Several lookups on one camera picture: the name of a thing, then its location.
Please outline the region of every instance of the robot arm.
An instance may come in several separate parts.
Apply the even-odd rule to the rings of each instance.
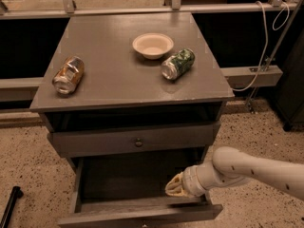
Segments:
[[[217,149],[211,161],[187,167],[165,187],[169,196],[199,197],[214,187],[262,181],[304,200],[304,165],[247,155],[232,147]]]

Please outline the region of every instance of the speckled floor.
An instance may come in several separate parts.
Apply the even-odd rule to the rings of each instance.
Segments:
[[[257,114],[250,114],[243,101],[225,107],[206,158],[215,148],[230,145],[260,157],[304,163],[304,128],[284,132],[267,101],[257,99],[254,105]],[[20,185],[25,194],[16,203],[9,228],[58,227],[56,220],[68,213],[75,175],[48,143],[47,133],[36,114],[0,114],[0,217],[13,185]],[[210,195],[214,204],[224,207],[215,220],[163,227],[304,227],[304,202],[261,182],[213,189]]]

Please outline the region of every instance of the can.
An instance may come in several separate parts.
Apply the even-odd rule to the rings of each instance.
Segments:
[[[182,49],[161,64],[161,74],[168,80],[176,80],[190,70],[195,59],[195,54],[191,49]]]
[[[68,57],[60,70],[54,76],[52,83],[61,94],[71,94],[82,79],[85,64],[79,57]]]

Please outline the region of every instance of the bowl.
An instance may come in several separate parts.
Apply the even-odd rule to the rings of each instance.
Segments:
[[[147,59],[159,59],[173,48],[172,39],[159,33],[142,34],[133,41],[133,48]]]

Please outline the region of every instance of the gray tabletop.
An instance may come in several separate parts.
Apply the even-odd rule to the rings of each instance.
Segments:
[[[148,32],[170,36],[173,49],[159,60],[144,59],[132,42]],[[183,48],[191,48],[196,61],[177,81],[168,81],[160,65]],[[62,97],[51,80],[65,58],[73,55],[85,62],[85,75],[72,95]],[[191,13],[76,16],[66,27],[30,110],[174,105],[224,101],[233,96]]]

